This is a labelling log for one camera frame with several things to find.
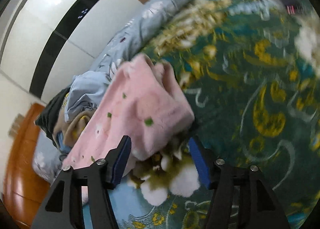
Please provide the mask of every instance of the wooden furniture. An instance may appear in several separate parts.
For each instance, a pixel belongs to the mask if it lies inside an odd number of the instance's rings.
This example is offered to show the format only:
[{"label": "wooden furniture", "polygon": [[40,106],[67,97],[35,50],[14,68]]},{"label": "wooden furniture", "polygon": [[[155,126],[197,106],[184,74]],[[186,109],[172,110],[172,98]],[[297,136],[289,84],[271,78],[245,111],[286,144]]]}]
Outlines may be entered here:
[{"label": "wooden furniture", "polygon": [[50,187],[31,166],[40,132],[34,121],[43,108],[35,103],[28,111],[13,142],[4,178],[4,205],[21,229],[30,228]]}]

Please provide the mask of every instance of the black border strip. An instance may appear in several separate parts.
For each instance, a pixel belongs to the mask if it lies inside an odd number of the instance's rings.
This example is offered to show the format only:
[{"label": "black border strip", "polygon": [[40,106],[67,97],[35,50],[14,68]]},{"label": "black border strip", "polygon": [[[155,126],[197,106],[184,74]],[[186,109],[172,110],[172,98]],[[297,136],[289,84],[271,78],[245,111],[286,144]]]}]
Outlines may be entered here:
[{"label": "black border strip", "polygon": [[41,98],[44,86],[62,47],[77,25],[99,0],[77,0],[49,37],[38,60],[29,92]]}]

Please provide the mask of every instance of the blue gripper pad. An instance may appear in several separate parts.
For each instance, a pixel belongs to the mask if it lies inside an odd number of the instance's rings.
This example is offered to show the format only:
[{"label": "blue gripper pad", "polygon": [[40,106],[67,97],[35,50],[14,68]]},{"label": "blue gripper pad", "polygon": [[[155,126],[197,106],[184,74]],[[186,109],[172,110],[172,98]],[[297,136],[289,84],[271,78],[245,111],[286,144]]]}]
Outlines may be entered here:
[{"label": "blue gripper pad", "polygon": [[204,160],[201,150],[199,147],[203,147],[202,145],[198,145],[201,142],[196,142],[194,138],[190,138],[189,140],[189,150],[191,157],[196,165],[196,169],[199,174],[199,178],[202,184],[209,189],[210,188],[210,168],[208,167],[206,161]]},{"label": "blue gripper pad", "polygon": [[111,183],[114,185],[120,184],[122,179],[123,172],[131,152],[131,138],[129,136],[123,136],[118,147],[121,146],[122,148],[118,154],[118,158],[115,160],[112,167]]}]

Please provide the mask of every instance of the metal screw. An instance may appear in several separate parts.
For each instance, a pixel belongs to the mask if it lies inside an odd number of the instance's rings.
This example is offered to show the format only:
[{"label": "metal screw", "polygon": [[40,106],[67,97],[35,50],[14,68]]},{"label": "metal screw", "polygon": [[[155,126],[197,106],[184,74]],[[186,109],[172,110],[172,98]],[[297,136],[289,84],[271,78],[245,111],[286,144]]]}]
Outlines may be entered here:
[{"label": "metal screw", "polygon": [[225,163],[225,161],[224,161],[223,159],[217,159],[217,160],[216,160],[216,163],[217,163],[218,165],[223,165],[223,164]]},{"label": "metal screw", "polygon": [[251,169],[252,171],[254,171],[254,172],[256,172],[256,171],[259,170],[259,168],[258,168],[256,165],[250,166],[250,169]]},{"label": "metal screw", "polygon": [[66,165],[65,167],[62,168],[62,170],[63,170],[63,171],[67,171],[67,170],[69,170],[70,168],[71,168],[70,165]]},{"label": "metal screw", "polygon": [[97,160],[97,165],[103,165],[106,162],[105,159],[98,159]]}]

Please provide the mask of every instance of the pink towel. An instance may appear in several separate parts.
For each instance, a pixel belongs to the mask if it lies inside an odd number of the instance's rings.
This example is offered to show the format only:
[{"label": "pink towel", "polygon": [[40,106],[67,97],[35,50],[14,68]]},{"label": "pink towel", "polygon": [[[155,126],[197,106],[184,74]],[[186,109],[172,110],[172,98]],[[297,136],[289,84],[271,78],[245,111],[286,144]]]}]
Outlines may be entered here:
[{"label": "pink towel", "polygon": [[98,109],[63,161],[74,169],[90,166],[131,137],[132,150],[124,172],[137,160],[161,150],[171,137],[188,129],[194,115],[168,62],[153,65],[145,54],[118,69]]}]

